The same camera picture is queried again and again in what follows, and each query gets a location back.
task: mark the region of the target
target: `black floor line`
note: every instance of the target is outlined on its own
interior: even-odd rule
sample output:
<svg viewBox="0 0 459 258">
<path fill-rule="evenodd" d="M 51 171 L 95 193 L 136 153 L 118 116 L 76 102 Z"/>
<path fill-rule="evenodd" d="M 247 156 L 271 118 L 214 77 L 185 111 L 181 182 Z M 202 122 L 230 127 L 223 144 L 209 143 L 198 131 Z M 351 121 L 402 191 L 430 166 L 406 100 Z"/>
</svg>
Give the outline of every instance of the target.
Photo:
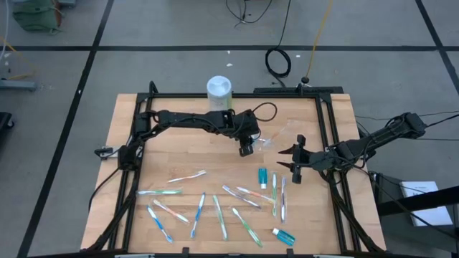
<svg viewBox="0 0 459 258">
<path fill-rule="evenodd" d="M 211 45 L 211 46 L 15 46 L 18 51 L 122 51 L 122 52 L 167 52 L 167 51 L 266 51 L 271 45 Z M 459 51 L 449 46 L 448 51 Z M 311 45 L 282 46 L 287 51 L 311 51 Z M 425 52 L 435 51 L 437 46 L 317 46 L 317 51 L 365 51 L 365 52 Z"/>
<path fill-rule="evenodd" d="M 446 70 L 448 71 L 448 74 L 450 75 L 450 78 L 453 81 L 454 87 L 456 88 L 456 91 L 459 94 L 459 78 L 458 78 L 458 74 L 455 71 L 453 63 L 451 63 L 451 60 L 445 51 L 445 48 L 440 40 L 440 37 L 437 34 L 437 31 L 435 30 L 433 26 L 432 21 L 430 20 L 429 14 L 427 13 L 427 10 L 425 9 L 424 4 L 422 3 L 421 0 L 416 0 L 416 5 L 417 5 L 417 8 L 419 8 L 419 11 L 421 12 L 422 18 L 424 19 L 427 29 L 429 29 L 430 35 L 432 36 L 435 46 L 438 47 L 438 52 L 440 53 L 440 56 L 442 57 L 443 64 L 445 64 Z"/>
<path fill-rule="evenodd" d="M 105 29 L 105 25 L 107 24 L 108 17 L 110 15 L 110 11 L 113 6 L 114 0 L 109 0 L 107 2 L 107 6 L 105 7 L 105 11 L 103 13 L 102 19 L 99 24 L 98 32 L 95 35 L 93 47 L 97 47 L 102 39 L 102 34 Z M 70 129 L 72 128 L 73 120 L 75 119 L 75 115 L 77 113 L 78 105 L 80 104 L 81 96 L 84 92 L 87 77 L 91 71 L 91 67 L 93 66 L 95 54 L 97 51 L 92 50 L 89 53 L 89 56 L 86 61 L 85 68 L 82 71 L 82 75 L 80 81 L 78 82 L 77 89 L 75 91 L 75 95 L 73 97 L 72 104 L 70 105 L 69 113 L 67 115 L 67 119 L 64 123 L 64 128 L 62 129 L 59 141 L 57 142 L 57 147 L 55 153 L 52 157 L 51 164 L 49 165 L 49 169 L 44 179 L 42 190 L 38 196 L 37 203 L 35 204 L 34 212 L 32 213 L 32 217 L 29 221 L 29 225 L 27 226 L 26 233 L 24 238 L 22 239 L 21 246 L 18 251 L 17 257 L 27 257 L 30 247 L 32 245 L 32 241 L 34 239 L 35 232 L 37 231 L 38 223 L 42 217 L 44 205 L 49 196 L 49 191 L 51 190 L 52 182 L 55 179 L 57 167 L 59 166 L 60 159 L 64 152 L 65 144 L 70 134 Z"/>
</svg>

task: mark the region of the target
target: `white container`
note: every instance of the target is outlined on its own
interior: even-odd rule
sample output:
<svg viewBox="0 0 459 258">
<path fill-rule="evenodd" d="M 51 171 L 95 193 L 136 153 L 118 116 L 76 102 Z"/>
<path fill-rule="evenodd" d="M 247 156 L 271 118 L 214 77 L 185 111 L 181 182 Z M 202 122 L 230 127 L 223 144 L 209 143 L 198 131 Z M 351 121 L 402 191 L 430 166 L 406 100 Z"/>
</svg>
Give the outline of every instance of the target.
<svg viewBox="0 0 459 258">
<path fill-rule="evenodd" d="M 231 82 L 228 78 L 217 75 L 207 82 L 207 98 L 211 111 L 231 108 Z"/>
</svg>

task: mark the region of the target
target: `yellow cable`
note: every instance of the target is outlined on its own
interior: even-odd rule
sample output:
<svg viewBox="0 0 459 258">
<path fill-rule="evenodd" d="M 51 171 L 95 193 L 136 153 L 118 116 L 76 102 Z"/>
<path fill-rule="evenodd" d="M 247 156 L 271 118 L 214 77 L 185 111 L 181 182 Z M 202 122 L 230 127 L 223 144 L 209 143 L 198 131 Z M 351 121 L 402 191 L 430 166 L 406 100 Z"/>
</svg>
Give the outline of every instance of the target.
<svg viewBox="0 0 459 258">
<path fill-rule="evenodd" d="M 309 71 L 311 71 L 311 67 L 313 65 L 313 60 L 314 60 L 314 52 L 316 51 L 316 46 L 318 43 L 318 38 L 321 37 L 323 27 L 325 26 L 325 21 L 327 20 L 328 13 L 330 13 L 332 5 L 333 5 L 333 0 L 328 0 L 327 11 L 325 12 L 325 15 L 323 15 L 321 27 L 318 29 L 316 39 L 314 40 L 313 51 L 311 52 L 311 59 L 309 60 L 309 66 L 308 66 L 308 71 L 306 72 L 306 78 L 308 78 Z"/>
<path fill-rule="evenodd" d="M 21 57 L 21 59 L 23 59 L 32 69 L 32 73 L 24 74 L 24 75 L 15 75 L 15 76 L 7 78 L 7 80 L 22 79 L 22 78 L 26 78 L 29 76 L 34 76 L 37 69 L 35 69 L 35 66 L 32 64 L 32 62 L 30 62 L 27 58 L 25 58 L 21 52 L 15 50 L 15 48 L 11 46 L 10 43 L 8 43 L 2 36 L 0 36 L 0 39 L 8 46 L 9 49 L 11 49 L 13 52 L 16 52 L 19 55 L 19 57 Z"/>
</svg>

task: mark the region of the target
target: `gray floor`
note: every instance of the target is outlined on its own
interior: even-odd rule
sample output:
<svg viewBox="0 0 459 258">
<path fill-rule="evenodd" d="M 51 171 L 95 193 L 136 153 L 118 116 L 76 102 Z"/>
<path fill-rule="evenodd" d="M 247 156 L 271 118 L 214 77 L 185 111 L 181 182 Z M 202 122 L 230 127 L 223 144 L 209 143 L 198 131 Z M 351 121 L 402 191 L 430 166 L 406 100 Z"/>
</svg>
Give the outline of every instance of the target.
<svg viewBox="0 0 459 258">
<path fill-rule="evenodd" d="M 12 19 L 13 45 L 90 46 L 106 0 L 80 0 L 65 9 L 63 32 L 50 36 L 24 32 Z M 257 17 L 267 1 L 247 3 Z M 101 45 L 185 46 L 277 44 L 286 1 L 274 0 L 256 24 L 241 24 L 224 0 L 115 0 Z M 455 0 L 424 1 L 444 45 L 459 45 Z M 293 0 L 283 44 L 313 43 L 326 2 Z M 4 1 L 0 2 L 3 14 Z M 4 33 L 3 23 L 0 35 Z M 335 1 L 320 45 L 434 46 L 412 0 Z M 304 76 L 310 52 L 292 51 L 292 72 L 284 81 L 294 86 Z M 16 127 L 0 152 L 0 250 L 14 257 L 29 223 L 55 151 L 87 52 L 23 52 L 40 67 L 36 92 L 0 92 L 0 110 L 14 114 Z M 214 75 L 231 79 L 235 92 L 275 87 L 264 65 L 264 51 L 98 52 L 65 147 L 55 182 L 29 255 L 75 252 L 87 218 L 87 200 L 95 187 L 100 161 L 93 154 L 105 143 L 115 97 L 146 91 L 154 80 L 160 92 L 204 92 Z M 448 52 L 459 67 L 459 52 Z M 24 69 L 14 56 L 17 70 Z M 284 62 L 275 54 L 274 68 Z M 357 115 L 391 117 L 405 111 L 431 113 L 459 110 L 459 95 L 438 52 L 317 52 L 311 84 L 344 87 Z M 442 117 L 429 118 L 427 122 Z M 368 130 L 384 122 L 359 119 Z M 429 138 L 457 138 L 459 120 L 429 130 Z M 457 142 L 399 140 L 383 147 L 369 163 L 372 170 L 407 180 L 435 180 L 440 188 L 457 186 Z M 396 253 L 449 257 L 393 234 L 386 234 Z"/>
</svg>

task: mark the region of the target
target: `wooden tabletop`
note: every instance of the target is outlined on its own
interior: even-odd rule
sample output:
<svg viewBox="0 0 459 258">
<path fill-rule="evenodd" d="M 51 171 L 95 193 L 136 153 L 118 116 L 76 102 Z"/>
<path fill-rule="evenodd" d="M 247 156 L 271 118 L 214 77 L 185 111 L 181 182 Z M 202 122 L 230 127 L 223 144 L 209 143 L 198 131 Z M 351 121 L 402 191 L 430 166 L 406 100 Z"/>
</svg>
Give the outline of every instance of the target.
<svg viewBox="0 0 459 258">
<path fill-rule="evenodd" d="M 119 95 L 108 133 L 107 145 L 123 145 L 131 129 L 136 95 Z M 340 140 L 358 138 L 354 111 L 349 95 L 332 95 L 333 110 Z M 182 247 L 189 247 L 191 253 L 246 253 L 246 254 L 285 254 L 288 246 L 276 239 L 271 233 L 279 228 L 296 238 L 293 250 L 295 254 L 338 254 L 339 244 L 333 216 L 332 202 L 328 184 L 316 171 L 302 169 L 302 184 L 291 182 L 291 172 L 276 161 L 291 162 L 291 156 L 277 154 L 296 142 L 296 135 L 306 137 L 306 149 L 322 151 L 321 134 L 318 126 L 316 106 L 308 99 L 233 99 L 236 113 L 253 109 L 262 102 L 271 101 L 278 106 L 274 120 L 259 122 L 262 135 L 260 138 L 273 138 L 272 144 L 260 149 L 261 141 L 255 146 L 255 152 L 244 158 L 239 156 L 239 143 L 222 135 L 212 135 L 198 129 L 170 128 L 146 144 L 141 171 L 139 190 L 181 189 L 183 194 L 174 196 L 139 196 L 133 220 L 129 252 L 144 253 L 181 253 Z M 177 112 L 205 113 L 208 111 L 205 98 L 157 98 L 153 100 L 153 110 L 173 110 Z M 326 106 L 323 105 L 326 121 Z M 256 112 L 259 118 L 269 118 L 273 108 L 266 105 Z M 331 133 L 327 125 L 328 139 Z M 116 159 L 102 161 L 97 185 L 116 169 Z M 268 169 L 269 181 L 266 190 L 260 189 L 257 179 L 258 168 Z M 168 180 L 190 176 L 200 170 L 206 175 L 176 183 Z M 287 204 L 286 223 L 280 223 L 279 215 L 271 213 L 272 205 L 257 197 L 249 197 L 262 205 L 261 210 L 251 207 L 244 201 L 230 196 L 222 189 L 226 184 L 230 188 L 241 186 L 270 196 L 272 192 L 272 172 L 278 174 L 278 195 L 280 179 L 287 178 L 285 198 Z M 385 249 L 372 188 L 368 177 L 361 171 L 348 173 L 354 213 L 367 234 Z M 87 219 L 82 248 L 90 246 L 112 219 L 120 185 L 120 173 L 101 188 L 93 200 Z M 197 236 L 190 239 L 194 216 L 197 212 L 202 192 L 206 192 L 201 219 L 197 225 Z M 223 241 L 212 195 L 217 195 L 223 210 L 227 227 L 228 241 Z M 147 212 L 147 205 L 156 198 L 172 210 L 183 214 L 191 224 L 186 225 L 157 206 L 153 206 L 164 228 L 174 239 L 170 244 L 160 232 Z M 263 248 L 256 245 L 240 220 L 231 212 L 235 207 L 242 218 L 256 232 L 263 243 Z M 349 228 L 343 217 L 348 249 L 352 249 Z M 117 247 L 121 246 L 125 222 L 120 223 Z"/>
</svg>

